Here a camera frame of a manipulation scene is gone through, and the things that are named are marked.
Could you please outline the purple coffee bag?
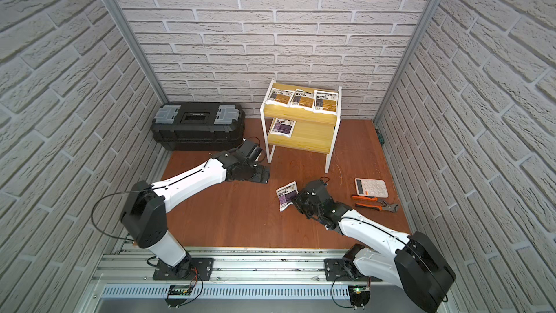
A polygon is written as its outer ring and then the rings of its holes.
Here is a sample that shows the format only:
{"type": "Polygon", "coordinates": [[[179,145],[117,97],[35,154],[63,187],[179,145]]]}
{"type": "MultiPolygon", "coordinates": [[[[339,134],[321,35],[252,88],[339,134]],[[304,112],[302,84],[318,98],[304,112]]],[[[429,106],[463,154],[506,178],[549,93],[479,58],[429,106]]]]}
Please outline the purple coffee bag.
{"type": "Polygon", "coordinates": [[[275,118],[272,122],[269,135],[270,136],[283,136],[290,138],[295,129],[295,120],[285,120],[280,118],[275,118]]]}
{"type": "Polygon", "coordinates": [[[298,187],[295,181],[284,185],[276,190],[277,197],[279,199],[279,211],[283,212],[290,205],[295,197],[298,195],[298,187]]]}

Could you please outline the yellow coffee bag bottom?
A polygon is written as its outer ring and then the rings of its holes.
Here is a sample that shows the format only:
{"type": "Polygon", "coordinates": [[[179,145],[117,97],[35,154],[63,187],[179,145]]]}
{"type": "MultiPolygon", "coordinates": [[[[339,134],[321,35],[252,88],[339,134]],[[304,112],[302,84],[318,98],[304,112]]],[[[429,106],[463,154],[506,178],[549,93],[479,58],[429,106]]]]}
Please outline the yellow coffee bag bottom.
{"type": "Polygon", "coordinates": [[[289,107],[295,91],[273,88],[265,104],[276,105],[279,107],[289,107]]]}

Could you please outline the yellow coffee bag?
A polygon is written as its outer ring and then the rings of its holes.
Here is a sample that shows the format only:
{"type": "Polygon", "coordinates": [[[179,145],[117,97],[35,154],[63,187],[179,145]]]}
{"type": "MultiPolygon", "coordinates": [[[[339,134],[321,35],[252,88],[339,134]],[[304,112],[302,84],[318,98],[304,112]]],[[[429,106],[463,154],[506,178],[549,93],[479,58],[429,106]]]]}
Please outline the yellow coffee bag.
{"type": "Polygon", "coordinates": [[[337,115],[339,94],[331,91],[314,92],[314,112],[337,115]]]}
{"type": "Polygon", "coordinates": [[[279,107],[289,107],[295,91],[273,88],[265,104],[276,105],[279,107]]]}
{"type": "Polygon", "coordinates": [[[296,89],[293,94],[290,107],[312,112],[314,110],[314,103],[314,92],[296,89]]]}

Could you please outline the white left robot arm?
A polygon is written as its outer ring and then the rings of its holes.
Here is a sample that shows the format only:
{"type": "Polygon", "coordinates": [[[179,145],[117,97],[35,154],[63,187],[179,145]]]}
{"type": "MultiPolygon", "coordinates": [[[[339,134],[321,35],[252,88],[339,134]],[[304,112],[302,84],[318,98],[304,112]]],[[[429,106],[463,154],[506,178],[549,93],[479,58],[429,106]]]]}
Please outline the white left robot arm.
{"type": "Polygon", "coordinates": [[[173,178],[149,184],[140,181],[128,194],[120,222],[142,249],[148,249],[171,269],[191,260],[167,226],[167,214],[185,200],[223,182],[268,183],[270,169],[258,158],[263,150],[248,142],[246,149],[231,149],[213,155],[204,163],[173,178]]]}

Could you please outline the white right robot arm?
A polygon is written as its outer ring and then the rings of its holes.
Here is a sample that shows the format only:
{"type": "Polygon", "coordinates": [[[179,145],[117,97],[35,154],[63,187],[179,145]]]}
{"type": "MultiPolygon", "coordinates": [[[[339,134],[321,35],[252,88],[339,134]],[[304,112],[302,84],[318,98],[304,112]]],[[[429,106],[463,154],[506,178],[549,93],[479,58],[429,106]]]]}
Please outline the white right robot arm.
{"type": "Polygon", "coordinates": [[[336,202],[321,180],[308,183],[291,201],[308,219],[359,242],[343,257],[344,278],[375,277],[396,285],[426,312],[447,301],[456,274],[426,234],[409,235],[369,220],[336,202]]]}

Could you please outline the white calculator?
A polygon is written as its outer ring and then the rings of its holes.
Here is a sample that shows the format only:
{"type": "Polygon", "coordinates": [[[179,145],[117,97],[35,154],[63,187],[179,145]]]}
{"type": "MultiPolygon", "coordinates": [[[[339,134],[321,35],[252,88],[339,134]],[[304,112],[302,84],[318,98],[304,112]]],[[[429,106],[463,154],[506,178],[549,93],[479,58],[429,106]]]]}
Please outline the white calculator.
{"type": "Polygon", "coordinates": [[[356,191],[358,196],[386,199],[389,194],[383,180],[356,178],[356,191]]]}

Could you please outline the black plastic toolbox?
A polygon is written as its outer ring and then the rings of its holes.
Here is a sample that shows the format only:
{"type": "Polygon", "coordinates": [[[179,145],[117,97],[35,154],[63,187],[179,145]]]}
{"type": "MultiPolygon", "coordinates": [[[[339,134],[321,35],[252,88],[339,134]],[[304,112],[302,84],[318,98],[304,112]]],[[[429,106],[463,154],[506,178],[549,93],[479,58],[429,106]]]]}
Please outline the black plastic toolbox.
{"type": "Polygon", "coordinates": [[[158,109],[151,132],[168,151],[221,152],[241,145],[245,118],[239,104],[171,102],[158,109]]]}

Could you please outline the right controller board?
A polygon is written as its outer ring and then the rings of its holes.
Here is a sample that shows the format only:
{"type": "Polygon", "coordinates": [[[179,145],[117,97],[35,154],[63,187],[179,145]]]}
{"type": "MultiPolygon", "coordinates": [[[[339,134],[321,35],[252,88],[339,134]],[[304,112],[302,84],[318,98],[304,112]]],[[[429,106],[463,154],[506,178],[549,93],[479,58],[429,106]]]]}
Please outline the right controller board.
{"type": "Polygon", "coordinates": [[[350,304],[354,308],[364,309],[371,299],[372,296],[371,288],[368,285],[367,286],[349,285],[347,288],[348,288],[347,290],[350,299],[350,304]]]}

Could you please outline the controller board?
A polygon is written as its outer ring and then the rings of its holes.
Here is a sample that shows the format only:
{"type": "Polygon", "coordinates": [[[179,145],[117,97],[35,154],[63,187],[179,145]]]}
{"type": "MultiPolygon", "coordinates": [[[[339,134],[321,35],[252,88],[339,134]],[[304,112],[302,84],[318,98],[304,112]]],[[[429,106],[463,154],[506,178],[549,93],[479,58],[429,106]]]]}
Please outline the controller board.
{"type": "Polygon", "coordinates": [[[350,304],[354,308],[364,309],[371,299],[372,296],[371,288],[368,285],[367,286],[349,285],[347,288],[348,288],[347,290],[350,299],[350,304]]]}
{"type": "Polygon", "coordinates": [[[165,301],[169,308],[178,308],[185,306],[195,298],[195,288],[191,285],[171,285],[165,301]]]}

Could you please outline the left controller board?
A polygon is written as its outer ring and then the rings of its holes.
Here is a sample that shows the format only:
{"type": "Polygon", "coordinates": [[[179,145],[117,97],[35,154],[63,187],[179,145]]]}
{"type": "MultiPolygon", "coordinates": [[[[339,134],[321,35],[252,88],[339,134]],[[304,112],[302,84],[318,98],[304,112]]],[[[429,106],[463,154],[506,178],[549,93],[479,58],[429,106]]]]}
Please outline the left controller board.
{"type": "Polygon", "coordinates": [[[195,298],[195,288],[191,285],[171,285],[165,301],[169,308],[178,308],[185,306],[195,298]]]}

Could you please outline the white frame wooden shelf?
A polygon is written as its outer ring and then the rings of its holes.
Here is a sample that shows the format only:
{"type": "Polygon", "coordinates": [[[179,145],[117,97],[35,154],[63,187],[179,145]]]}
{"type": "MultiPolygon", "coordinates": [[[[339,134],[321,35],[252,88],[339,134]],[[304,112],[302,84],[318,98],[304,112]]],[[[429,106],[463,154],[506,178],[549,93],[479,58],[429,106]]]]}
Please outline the white frame wooden shelf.
{"type": "Polygon", "coordinates": [[[277,147],[314,152],[324,154],[326,156],[324,172],[328,173],[330,170],[334,146],[337,140],[337,134],[340,129],[342,103],[342,88],[338,88],[336,90],[326,90],[280,84],[276,82],[275,79],[271,80],[259,110],[267,162],[272,161],[277,147]],[[310,112],[299,108],[279,107],[276,105],[265,104],[273,88],[292,91],[301,89],[309,92],[315,92],[316,90],[337,92],[339,94],[337,115],[315,113],[314,110],[310,112]],[[275,118],[296,121],[295,129],[290,138],[269,135],[272,122],[275,118]]]}

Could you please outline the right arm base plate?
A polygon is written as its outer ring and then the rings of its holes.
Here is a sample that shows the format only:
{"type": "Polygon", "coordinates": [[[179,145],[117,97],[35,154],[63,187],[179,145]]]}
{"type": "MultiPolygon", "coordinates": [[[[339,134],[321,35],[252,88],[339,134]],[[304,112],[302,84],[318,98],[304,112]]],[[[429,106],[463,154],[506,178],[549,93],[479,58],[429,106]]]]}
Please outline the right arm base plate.
{"type": "Polygon", "coordinates": [[[347,263],[342,258],[328,258],[324,260],[324,274],[326,281],[356,281],[367,282],[369,277],[363,276],[355,265],[347,263]]]}

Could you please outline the orange handled pliers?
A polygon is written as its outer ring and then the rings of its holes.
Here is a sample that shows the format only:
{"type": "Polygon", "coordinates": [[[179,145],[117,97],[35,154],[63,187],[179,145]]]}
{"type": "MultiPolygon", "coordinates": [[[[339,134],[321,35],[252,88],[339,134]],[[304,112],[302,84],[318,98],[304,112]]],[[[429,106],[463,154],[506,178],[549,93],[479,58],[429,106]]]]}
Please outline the orange handled pliers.
{"type": "Polygon", "coordinates": [[[387,203],[385,200],[376,197],[353,195],[351,199],[356,202],[355,206],[360,208],[392,213],[396,213],[399,210],[399,204],[390,204],[387,203]]]}

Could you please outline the aluminium rail frame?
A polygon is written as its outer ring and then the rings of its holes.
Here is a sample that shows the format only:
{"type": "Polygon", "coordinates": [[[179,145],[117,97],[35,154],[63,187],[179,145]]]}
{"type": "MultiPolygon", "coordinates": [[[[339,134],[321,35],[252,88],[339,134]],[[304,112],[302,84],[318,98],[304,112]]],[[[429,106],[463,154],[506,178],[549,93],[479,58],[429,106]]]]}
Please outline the aluminium rail frame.
{"type": "MultiPolygon", "coordinates": [[[[353,246],[359,243],[353,240],[353,246]]],[[[100,262],[88,287],[89,298],[81,305],[82,311],[94,310],[98,300],[107,298],[165,300],[171,285],[194,287],[196,298],[190,303],[198,299],[217,297],[305,299],[313,296],[318,299],[331,299],[334,302],[347,299],[348,308],[357,309],[350,304],[347,291],[349,285],[368,285],[371,291],[374,285],[392,285],[375,277],[369,277],[366,283],[326,281],[324,260],[343,258],[351,248],[341,254],[338,250],[332,249],[188,249],[184,246],[191,258],[214,258],[209,281],[203,281],[198,276],[191,281],[155,281],[153,273],[159,259],[148,249],[139,246],[138,248],[139,253],[135,259],[129,260],[115,255],[100,262]]]]}

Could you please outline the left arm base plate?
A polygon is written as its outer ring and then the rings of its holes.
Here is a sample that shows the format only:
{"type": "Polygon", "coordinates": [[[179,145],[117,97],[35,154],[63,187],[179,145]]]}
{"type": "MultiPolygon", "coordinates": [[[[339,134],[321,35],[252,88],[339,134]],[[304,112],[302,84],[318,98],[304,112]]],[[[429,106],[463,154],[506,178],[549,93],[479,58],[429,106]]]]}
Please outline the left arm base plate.
{"type": "Polygon", "coordinates": [[[209,281],[213,270],[214,258],[186,257],[176,267],[171,267],[162,260],[155,265],[153,279],[155,281],[191,281],[196,276],[209,281]]]}

